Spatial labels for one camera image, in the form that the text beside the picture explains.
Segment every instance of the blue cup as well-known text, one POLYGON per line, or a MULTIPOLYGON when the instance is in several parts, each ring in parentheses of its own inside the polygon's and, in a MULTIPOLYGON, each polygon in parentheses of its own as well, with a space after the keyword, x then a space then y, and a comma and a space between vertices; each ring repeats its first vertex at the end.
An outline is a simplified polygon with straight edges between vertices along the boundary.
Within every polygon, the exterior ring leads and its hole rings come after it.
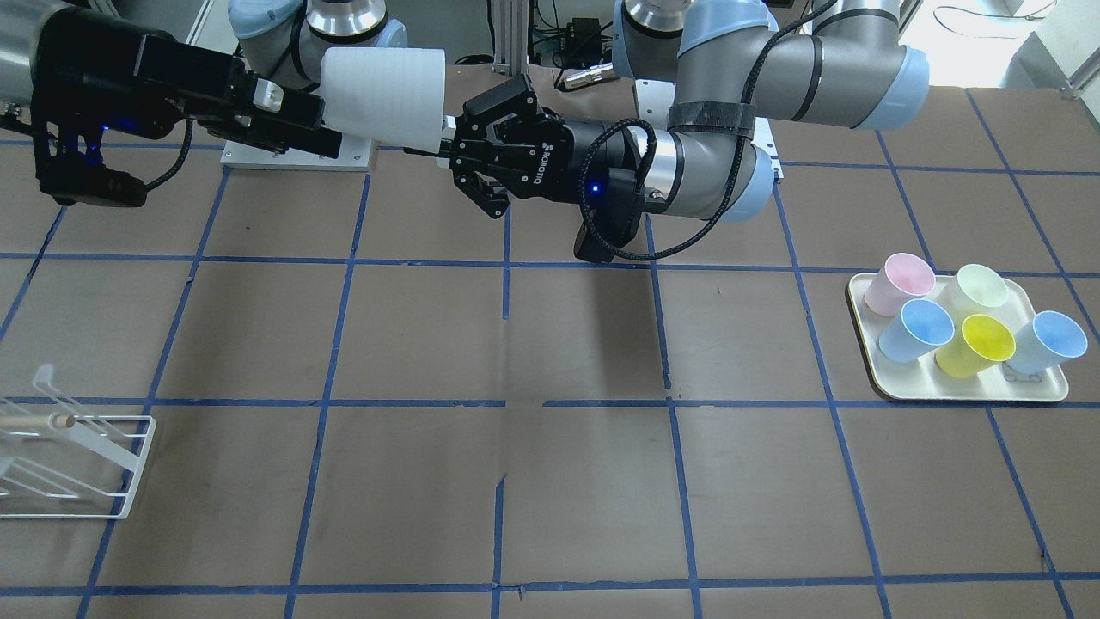
POLYGON ((1022 375, 1076 360, 1088 351, 1080 325, 1060 312, 1040 312, 1016 334, 1016 353, 1005 364, 1022 375))
POLYGON ((879 336, 879 351, 891 362, 909 364, 932 353, 955 338, 955 322, 946 309, 933 300, 914 298, 879 336))

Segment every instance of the plastic cup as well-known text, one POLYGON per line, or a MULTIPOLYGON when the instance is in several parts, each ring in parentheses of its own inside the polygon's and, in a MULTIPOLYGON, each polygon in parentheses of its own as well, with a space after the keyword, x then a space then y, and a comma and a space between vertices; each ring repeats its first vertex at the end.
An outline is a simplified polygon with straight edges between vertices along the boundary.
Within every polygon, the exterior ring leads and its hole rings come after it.
POLYGON ((1022 375, 1033 375, 1076 360, 1089 349, 1085 331, 1060 312, 1040 312, 1016 332, 1016 354, 1005 362, 1022 375))
POLYGON ((963 321, 955 340, 936 352, 936 365, 949 377, 967 378, 1008 362, 1016 352, 1016 341, 1003 323, 975 314, 963 321))
POLYGON ((971 314, 989 314, 1009 299, 1009 286, 997 270, 966 264, 936 296, 952 320, 961 324, 971 314))
POLYGON ((901 312, 879 336, 879 351, 891 362, 909 364, 944 346, 955 336, 946 309, 926 298, 902 305, 901 312))
POLYGON ((871 312, 893 317, 906 300, 921 298, 936 285, 936 274, 928 263, 912 253, 895 253, 871 279, 864 301, 871 312))

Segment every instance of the dish rack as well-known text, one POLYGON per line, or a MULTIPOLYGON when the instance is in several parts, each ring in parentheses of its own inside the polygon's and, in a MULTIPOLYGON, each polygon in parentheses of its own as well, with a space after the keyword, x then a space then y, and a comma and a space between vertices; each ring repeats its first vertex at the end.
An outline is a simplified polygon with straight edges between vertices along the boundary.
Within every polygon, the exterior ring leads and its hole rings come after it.
POLYGON ((53 383, 46 364, 32 382, 45 405, 0 397, 0 519, 127 518, 156 420, 95 414, 53 383))

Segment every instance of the tray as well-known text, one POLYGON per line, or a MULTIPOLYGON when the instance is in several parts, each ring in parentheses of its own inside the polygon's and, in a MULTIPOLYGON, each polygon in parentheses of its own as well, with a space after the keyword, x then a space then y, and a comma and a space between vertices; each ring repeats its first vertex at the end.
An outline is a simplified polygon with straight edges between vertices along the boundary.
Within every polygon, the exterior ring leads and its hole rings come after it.
MULTIPOLYGON (((1059 366, 1027 376, 998 364, 970 378, 957 379, 936 366, 934 353, 911 364, 891 362, 879 352, 878 341, 893 319, 879 317, 864 302, 864 294, 873 277, 875 273, 853 276, 847 296, 864 362, 871 383, 883 397, 891 400, 1060 402, 1069 396, 1069 384, 1059 366)), ((934 299, 950 279, 949 275, 937 275, 936 286, 927 297, 934 299)), ((1015 333, 1035 318, 1035 309, 1019 284, 1011 279, 1004 283, 1009 286, 1009 300, 989 314, 1015 333)))

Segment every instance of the velcro strap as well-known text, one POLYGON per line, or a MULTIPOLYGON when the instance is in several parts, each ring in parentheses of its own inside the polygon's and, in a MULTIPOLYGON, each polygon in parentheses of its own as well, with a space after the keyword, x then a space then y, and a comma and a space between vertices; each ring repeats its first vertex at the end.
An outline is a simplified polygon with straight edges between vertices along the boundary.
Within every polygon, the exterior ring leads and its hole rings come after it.
POLYGON ((754 128, 756 106, 752 103, 692 101, 676 103, 669 109, 669 131, 733 133, 751 137, 754 128))

